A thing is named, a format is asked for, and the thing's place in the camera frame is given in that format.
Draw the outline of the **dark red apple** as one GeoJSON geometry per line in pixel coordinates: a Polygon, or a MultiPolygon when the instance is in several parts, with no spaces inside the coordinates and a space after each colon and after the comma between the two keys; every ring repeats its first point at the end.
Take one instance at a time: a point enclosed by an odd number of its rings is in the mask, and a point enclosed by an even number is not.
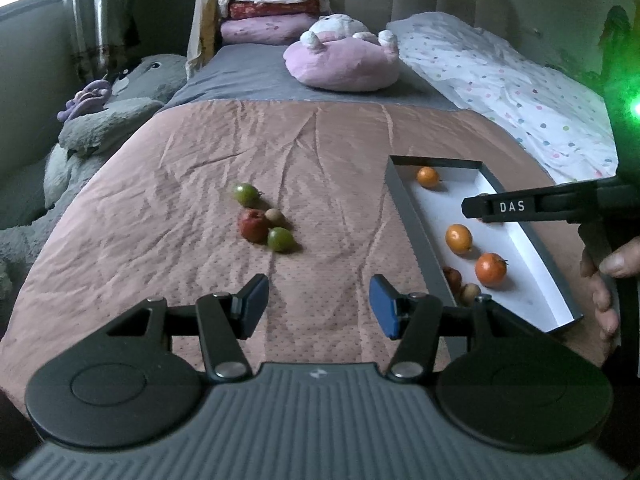
{"type": "Polygon", "coordinates": [[[454,296],[458,296],[463,286],[461,273],[451,266],[444,266],[442,268],[442,274],[444,274],[444,277],[446,278],[451,293],[454,296]]]}

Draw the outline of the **tan longan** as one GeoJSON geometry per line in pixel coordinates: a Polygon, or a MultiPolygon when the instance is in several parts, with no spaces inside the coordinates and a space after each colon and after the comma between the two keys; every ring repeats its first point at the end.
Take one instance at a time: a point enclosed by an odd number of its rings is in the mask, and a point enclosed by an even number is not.
{"type": "Polygon", "coordinates": [[[466,283],[463,285],[459,292],[459,301],[462,306],[469,307],[475,300],[475,298],[480,295],[482,291],[480,290],[480,286],[475,283],[466,283]]]}

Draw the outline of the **small orange tomato fruit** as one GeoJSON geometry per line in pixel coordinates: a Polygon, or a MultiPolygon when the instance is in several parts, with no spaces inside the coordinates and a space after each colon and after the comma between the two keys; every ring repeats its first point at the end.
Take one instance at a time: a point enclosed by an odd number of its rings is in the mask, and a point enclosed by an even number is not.
{"type": "Polygon", "coordinates": [[[484,254],[476,260],[474,271],[477,279],[484,286],[498,286],[506,278],[508,262],[494,252],[484,252],[484,254]]]}

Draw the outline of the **green fruit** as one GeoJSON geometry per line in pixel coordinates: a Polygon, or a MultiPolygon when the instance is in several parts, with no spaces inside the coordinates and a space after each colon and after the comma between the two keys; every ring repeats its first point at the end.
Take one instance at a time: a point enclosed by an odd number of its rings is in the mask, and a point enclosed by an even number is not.
{"type": "Polygon", "coordinates": [[[234,199],[245,208],[255,208],[259,205],[262,193],[250,183],[239,183],[233,187],[234,199]]]}
{"type": "Polygon", "coordinates": [[[290,230],[277,226],[269,230],[267,245],[273,252],[286,254],[297,247],[297,242],[290,230]]]}

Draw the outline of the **small tan longan fruit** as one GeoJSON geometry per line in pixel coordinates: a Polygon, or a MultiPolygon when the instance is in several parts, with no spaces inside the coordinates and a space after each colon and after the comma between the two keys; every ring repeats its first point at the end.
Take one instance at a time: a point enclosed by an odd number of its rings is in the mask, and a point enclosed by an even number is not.
{"type": "Polygon", "coordinates": [[[273,226],[282,226],[285,222],[284,215],[277,208],[269,208],[265,211],[265,217],[273,226]]]}

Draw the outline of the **small orange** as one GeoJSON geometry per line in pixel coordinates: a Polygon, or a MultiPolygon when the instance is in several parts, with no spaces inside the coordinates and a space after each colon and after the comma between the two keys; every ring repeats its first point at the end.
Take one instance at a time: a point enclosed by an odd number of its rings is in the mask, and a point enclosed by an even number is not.
{"type": "Polygon", "coordinates": [[[423,166],[416,173],[416,182],[422,188],[437,188],[440,182],[439,173],[433,167],[423,166]]]}

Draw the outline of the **black box with white inside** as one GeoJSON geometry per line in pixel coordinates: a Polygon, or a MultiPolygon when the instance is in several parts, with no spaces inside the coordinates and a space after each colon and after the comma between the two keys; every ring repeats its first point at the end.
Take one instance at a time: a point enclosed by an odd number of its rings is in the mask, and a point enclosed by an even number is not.
{"type": "Polygon", "coordinates": [[[495,252],[508,262],[506,279],[496,289],[483,290],[498,304],[553,336],[566,333],[584,317],[570,285],[529,224],[486,224],[462,214],[465,198],[504,190],[482,162],[392,155],[387,159],[385,183],[426,288],[443,304],[452,306],[454,295],[442,268],[451,266],[461,273],[462,281],[474,281],[476,258],[495,252]],[[416,182],[416,173],[423,166],[438,171],[437,188],[422,188],[416,182]],[[463,224],[473,235],[473,247],[464,255],[452,252],[445,242],[448,226],[455,223],[463,224]]]}

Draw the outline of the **white polka dot duvet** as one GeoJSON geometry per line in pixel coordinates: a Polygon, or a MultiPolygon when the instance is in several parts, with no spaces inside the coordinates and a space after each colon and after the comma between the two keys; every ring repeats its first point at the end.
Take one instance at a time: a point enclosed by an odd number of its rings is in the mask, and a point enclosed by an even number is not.
{"type": "Polygon", "coordinates": [[[596,92],[446,13],[418,13],[386,27],[410,70],[456,107],[506,130],[554,182],[615,174],[612,128],[596,92]]]}

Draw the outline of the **brown quilted bed cover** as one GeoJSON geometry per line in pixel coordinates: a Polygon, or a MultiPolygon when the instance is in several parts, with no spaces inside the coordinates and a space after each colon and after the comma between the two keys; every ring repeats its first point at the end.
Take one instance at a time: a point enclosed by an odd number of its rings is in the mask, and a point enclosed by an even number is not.
{"type": "Polygon", "coordinates": [[[38,368],[141,300],[193,304],[270,281],[243,349],[253,364],[378,362],[394,352],[370,277],[423,287],[386,188],[393,155],[479,160],[508,190],[548,174],[471,112],[424,107],[202,101],[139,129],[66,209],[1,341],[15,402],[38,368]]]}

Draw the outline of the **grey bed sheet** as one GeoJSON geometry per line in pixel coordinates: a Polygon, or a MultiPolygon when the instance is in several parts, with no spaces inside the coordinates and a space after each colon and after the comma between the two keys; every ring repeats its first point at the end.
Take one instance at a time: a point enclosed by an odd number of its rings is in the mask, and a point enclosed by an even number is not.
{"type": "Polygon", "coordinates": [[[204,101],[356,102],[418,106],[433,110],[457,107],[406,64],[399,79],[375,92],[348,93],[309,88],[285,68],[283,46],[232,44],[221,48],[176,92],[165,107],[204,101]]]}

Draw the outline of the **grey plush toy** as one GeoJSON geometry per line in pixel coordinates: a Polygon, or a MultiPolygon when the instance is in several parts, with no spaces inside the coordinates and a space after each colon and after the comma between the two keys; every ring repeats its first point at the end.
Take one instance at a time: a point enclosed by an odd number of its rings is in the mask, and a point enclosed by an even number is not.
{"type": "Polygon", "coordinates": [[[130,136],[186,83],[186,58],[164,53],[146,56],[113,76],[103,110],[62,124],[44,159],[42,206],[35,218],[1,230],[1,298],[22,286],[56,224],[81,189],[130,136]]]}

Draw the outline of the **purple plush toy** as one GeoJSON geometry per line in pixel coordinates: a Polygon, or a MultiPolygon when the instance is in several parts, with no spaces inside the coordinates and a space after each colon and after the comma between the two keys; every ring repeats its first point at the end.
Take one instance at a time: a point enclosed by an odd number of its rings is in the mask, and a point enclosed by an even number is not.
{"type": "Polygon", "coordinates": [[[56,120],[65,124],[69,120],[82,115],[92,114],[103,110],[105,103],[112,95],[112,85],[108,80],[97,79],[79,90],[65,103],[64,110],[56,114],[56,120]]]}

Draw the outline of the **pink plush pillow toy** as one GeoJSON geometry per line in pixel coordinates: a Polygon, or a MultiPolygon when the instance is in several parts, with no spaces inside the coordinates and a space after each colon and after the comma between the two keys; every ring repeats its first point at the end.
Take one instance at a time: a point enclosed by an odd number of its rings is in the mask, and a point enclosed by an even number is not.
{"type": "Polygon", "coordinates": [[[394,84],[400,72],[396,35],[377,34],[347,14],[320,18],[283,53],[290,75],[306,87],[348,93],[394,84]]]}

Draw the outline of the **stacked pink and red pillows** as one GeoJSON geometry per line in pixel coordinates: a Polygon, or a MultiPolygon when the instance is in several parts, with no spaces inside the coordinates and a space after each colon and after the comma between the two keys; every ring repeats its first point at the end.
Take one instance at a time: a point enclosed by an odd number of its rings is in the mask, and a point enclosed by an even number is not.
{"type": "Polygon", "coordinates": [[[329,0],[218,0],[224,44],[288,46],[320,16],[329,0]]]}

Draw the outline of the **patterned curtain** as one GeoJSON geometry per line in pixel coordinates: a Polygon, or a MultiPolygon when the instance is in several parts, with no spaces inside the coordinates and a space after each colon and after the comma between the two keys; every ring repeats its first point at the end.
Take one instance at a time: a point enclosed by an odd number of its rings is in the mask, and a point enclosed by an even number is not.
{"type": "Polygon", "coordinates": [[[77,76],[89,82],[126,63],[132,0],[62,0],[77,76]]]}

